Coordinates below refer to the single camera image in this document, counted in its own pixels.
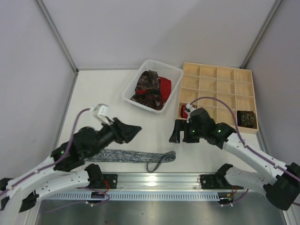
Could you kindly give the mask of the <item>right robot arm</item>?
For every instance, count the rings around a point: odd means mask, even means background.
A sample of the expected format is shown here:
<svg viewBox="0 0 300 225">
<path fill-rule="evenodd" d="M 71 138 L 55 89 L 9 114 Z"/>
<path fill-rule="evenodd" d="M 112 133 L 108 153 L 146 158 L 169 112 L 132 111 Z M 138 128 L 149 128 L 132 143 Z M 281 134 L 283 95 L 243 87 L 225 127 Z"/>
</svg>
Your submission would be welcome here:
<svg viewBox="0 0 300 225">
<path fill-rule="evenodd" d="M 300 194 L 300 167 L 290 165 L 270 155 L 255 150 L 245 141 L 240 133 L 226 123 L 215 123 L 203 108 L 187 106 L 186 120 L 175 120 L 174 129 L 169 139 L 179 143 L 180 132 L 184 133 L 183 142 L 207 143 L 225 150 L 252 167 L 255 171 L 241 170 L 232 164 L 223 164 L 215 173 L 216 183 L 239 186 L 262 194 L 280 210 L 288 210 Z"/>
</svg>

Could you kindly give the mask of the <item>blue-grey floral tie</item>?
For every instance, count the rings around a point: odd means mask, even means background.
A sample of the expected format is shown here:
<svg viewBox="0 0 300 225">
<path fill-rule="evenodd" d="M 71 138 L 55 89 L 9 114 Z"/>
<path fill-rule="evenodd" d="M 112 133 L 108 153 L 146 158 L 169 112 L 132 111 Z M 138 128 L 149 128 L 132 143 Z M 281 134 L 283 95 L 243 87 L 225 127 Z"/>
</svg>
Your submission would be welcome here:
<svg viewBox="0 0 300 225">
<path fill-rule="evenodd" d="M 86 162 L 135 163 L 146 164 L 146 171 L 154 173 L 162 163 L 170 163 L 176 159 L 176 152 L 149 153 L 129 150 L 103 149 L 98 154 L 85 159 Z"/>
</svg>

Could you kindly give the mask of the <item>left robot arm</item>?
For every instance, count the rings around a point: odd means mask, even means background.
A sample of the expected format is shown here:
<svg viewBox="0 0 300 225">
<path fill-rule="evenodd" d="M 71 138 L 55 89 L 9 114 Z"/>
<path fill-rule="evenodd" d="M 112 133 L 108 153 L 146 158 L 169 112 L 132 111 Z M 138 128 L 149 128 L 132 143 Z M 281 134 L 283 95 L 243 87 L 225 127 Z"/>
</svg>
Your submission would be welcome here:
<svg viewBox="0 0 300 225">
<path fill-rule="evenodd" d="M 73 188 L 96 188 L 103 181 L 98 165 L 89 165 L 81 172 L 73 170 L 111 143 L 131 142 L 141 129 L 140 126 L 122 123 L 117 118 L 103 124 L 100 130 L 81 128 L 29 172 L 15 179 L 1 179 L 1 210 L 6 208 L 18 191 L 22 194 L 18 211 L 23 212 L 33 208 L 45 195 Z"/>
</svg>

